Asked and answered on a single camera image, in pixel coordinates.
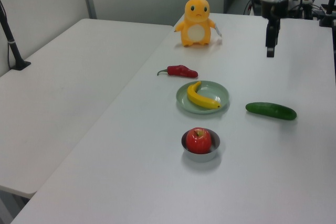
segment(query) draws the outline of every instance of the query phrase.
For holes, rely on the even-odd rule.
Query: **yellow banana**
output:
[[[219,109],[221,104],[214,99],[204,97],[197,94],[196,90],[201,85],[201,82],[198,81],[195,84],[191,84],[187,89],[188,99],[197,104],[198,106],[207,108],[207,109]]]

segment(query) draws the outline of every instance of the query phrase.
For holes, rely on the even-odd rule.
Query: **metal bowl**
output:
[[[210,151],[206,154],[196,154],[196,153],[192,153],[188,150],[187,146],[186,146],[186,137],[189,131],[187,131],[186,133],[184,133],[184,135],[182,136],[182,146],[184,148],[184,152],[186,154],[186,156],[191,159],[192,161],[195,162],[208,162],[210,160],[212,160],[216,154],[217,154],[217,149],[220,145],[220,140],[219,140],[219,136],[212,130],[206,129],[209,131],[210,135],[211,135],[211,148]]]

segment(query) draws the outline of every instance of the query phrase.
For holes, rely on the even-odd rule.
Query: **chili pepper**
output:
[[[196,78],[198,76],[196,71],[191,70],[184,65],[169,66],[167,69],[157,72],[157,75],[161,72],[167,72],[170,76],[183,76],[189,78]]]

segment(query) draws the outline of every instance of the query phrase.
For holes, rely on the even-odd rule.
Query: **red apple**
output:
[[[200,127],[191,129],[188,131],[186,137],[186,146],[192,153],[208,153],[211,147],[211,135],[209,131]]]

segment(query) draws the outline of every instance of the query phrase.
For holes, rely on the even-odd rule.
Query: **orange plush toy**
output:
[[[210,7],[207,0],[189,0],[185,5],[184,21],[176,26],[175,31],[181,32],[183,46],[193,43],[208,45],[210,42],[210,27],[217,30],[215,23],[209,19]]]

